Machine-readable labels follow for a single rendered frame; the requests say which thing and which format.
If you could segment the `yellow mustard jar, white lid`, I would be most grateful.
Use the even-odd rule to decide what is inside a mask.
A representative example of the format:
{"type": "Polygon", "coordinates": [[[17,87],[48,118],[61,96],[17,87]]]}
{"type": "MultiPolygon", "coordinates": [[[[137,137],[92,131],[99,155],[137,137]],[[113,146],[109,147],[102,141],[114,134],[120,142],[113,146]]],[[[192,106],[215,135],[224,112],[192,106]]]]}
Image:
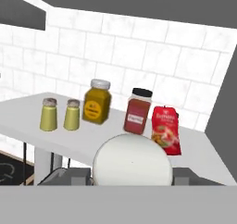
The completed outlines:
{"type": "Polygon", "coordinates": [[[96,124],[103,124],[108,117],[111,94],[110,82],[91,80],[91,89],[84,96],[82,118],[96,124]]]}

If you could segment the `grey side panel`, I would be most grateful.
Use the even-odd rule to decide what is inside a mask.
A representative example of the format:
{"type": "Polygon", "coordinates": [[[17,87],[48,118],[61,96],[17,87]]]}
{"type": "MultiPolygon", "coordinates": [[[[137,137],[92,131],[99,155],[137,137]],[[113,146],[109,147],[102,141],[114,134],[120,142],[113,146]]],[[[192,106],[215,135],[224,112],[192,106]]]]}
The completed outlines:
{"type": "Polygon", "coordinates": [[[205,134],[237,182],[237,45],[207,122],[205,134]]]}

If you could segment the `yellow-green shaker with grey top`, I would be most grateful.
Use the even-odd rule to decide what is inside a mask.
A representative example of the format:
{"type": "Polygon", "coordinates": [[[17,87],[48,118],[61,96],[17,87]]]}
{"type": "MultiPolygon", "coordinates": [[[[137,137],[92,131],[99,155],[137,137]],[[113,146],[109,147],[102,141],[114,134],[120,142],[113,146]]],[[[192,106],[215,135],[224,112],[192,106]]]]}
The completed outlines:
{"type": "Polygon", "coordinates": [[[57,129],[57,107],[55,98],[45,98],[43,100],[40,129],[42,131],[54,131],[57,129]]]}
{"type": "Polygon", "coordinates": [[[68,131],[76,131],[80,126],[80,101],[69,99],[64,119],[64,128],[68,131]]]}

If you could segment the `dark grey wall cabinet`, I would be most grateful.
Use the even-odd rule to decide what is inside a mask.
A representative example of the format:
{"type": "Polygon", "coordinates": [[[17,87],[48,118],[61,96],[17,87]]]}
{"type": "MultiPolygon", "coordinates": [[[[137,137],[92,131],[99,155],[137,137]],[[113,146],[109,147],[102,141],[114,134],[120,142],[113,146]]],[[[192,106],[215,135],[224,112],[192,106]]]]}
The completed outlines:
{"type": "Polygon", "coordinates": [[[0,0],[0,23],[22,28],[45,30],[46,12],[23,0],[0,0]]]}

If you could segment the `black board with wooden frame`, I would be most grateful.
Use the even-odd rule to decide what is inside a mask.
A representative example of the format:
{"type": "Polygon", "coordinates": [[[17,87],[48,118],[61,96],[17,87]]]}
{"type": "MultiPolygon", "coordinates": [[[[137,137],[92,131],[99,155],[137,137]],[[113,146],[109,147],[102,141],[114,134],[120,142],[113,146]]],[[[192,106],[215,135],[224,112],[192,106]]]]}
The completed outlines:
{"type": "Polygon", "coordinates": [[[33,185],[34,164],[0,150],[0,185],[33,185]]]}

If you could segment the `red spice bottle, black cap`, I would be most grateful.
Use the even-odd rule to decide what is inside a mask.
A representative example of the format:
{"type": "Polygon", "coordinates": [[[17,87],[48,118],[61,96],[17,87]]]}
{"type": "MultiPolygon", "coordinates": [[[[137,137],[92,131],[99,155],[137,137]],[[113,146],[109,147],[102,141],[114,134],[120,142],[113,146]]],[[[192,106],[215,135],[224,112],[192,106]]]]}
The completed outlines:
{"type": "Polygon", "coordinates": [[[142,88],[133,88],[128,101],[123,129],[135,134],[143,134],[151,105],[153,92],[142,88]]]}

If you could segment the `red snack bag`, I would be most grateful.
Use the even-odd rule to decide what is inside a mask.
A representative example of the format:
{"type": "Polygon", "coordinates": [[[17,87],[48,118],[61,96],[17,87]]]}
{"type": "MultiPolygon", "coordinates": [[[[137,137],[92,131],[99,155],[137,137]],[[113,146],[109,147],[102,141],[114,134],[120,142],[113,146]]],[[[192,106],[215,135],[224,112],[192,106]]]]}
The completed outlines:
{"type": "Polygon", "coordinates": [[[152,115],[151,139],[168,156],[180,156],[179,114],[173,107],[156,106],[152,115]]]}

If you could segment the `white round dome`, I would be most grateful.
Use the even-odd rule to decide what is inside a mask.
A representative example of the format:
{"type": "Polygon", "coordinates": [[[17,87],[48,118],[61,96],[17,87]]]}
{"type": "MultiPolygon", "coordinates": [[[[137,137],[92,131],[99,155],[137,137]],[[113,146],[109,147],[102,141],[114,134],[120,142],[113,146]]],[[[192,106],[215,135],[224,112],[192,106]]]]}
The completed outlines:
{"type": "Polygon", "coordinates": [[[96,152],[93,180],[99,186],[170,186],[173,170],[155,142],[142,135],[120,134],[96,152]]]}

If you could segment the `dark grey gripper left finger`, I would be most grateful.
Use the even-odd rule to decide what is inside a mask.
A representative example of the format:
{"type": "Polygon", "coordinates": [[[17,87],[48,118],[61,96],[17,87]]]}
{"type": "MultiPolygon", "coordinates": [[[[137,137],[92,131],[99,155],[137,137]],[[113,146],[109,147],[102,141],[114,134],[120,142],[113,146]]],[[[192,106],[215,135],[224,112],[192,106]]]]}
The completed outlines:
{"type": "Polygon", "coordinates": [[[91,185],[89,168],[57,168],[46,176],[40,185],[86,186],[91,185]]]}

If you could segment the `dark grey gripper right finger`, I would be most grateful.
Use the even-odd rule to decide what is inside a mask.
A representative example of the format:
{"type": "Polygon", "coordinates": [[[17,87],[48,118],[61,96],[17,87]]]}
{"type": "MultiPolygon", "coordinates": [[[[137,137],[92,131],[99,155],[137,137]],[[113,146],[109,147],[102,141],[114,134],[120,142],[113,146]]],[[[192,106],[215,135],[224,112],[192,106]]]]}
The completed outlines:
{"type": "Polygon", "coordinates": [[[173,181],[174,186],[219,186],[218,182],[205,179],[196,175],[189,168],[174,168],[173,181]]]}

